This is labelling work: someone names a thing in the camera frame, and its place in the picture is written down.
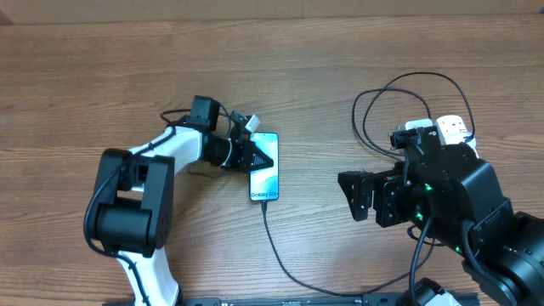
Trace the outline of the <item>blue Galaxy smartphone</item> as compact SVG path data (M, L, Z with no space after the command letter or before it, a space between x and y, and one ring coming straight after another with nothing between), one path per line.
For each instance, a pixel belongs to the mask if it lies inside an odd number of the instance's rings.
M274 165L250 173L249 198L251 201L275 201L280 197L279 188L279 137L277 133L254 133L251 141Z

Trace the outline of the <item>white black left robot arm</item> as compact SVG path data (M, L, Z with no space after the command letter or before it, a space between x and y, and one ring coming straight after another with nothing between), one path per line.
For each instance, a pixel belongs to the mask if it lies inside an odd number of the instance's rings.
M191 108L166 121L157 138L130 150L102 153L83 234L96 253L116 259L133 288L134 305L180 305L165 245L172 228L176 175L202 161L241 173L275 174L279 149L265 149L257 116L229 113L229 131L215 134L226 110L217 100L195 96Z

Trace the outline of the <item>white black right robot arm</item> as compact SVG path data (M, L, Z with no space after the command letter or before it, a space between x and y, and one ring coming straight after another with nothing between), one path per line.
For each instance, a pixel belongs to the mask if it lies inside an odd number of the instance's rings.
M543 220L515 212L494 168L435 126L393 132L405 159L388 171L339 173L354 220L376 212L383 228L412 222L423 238L459 253L480 290L500 305L543 303Z

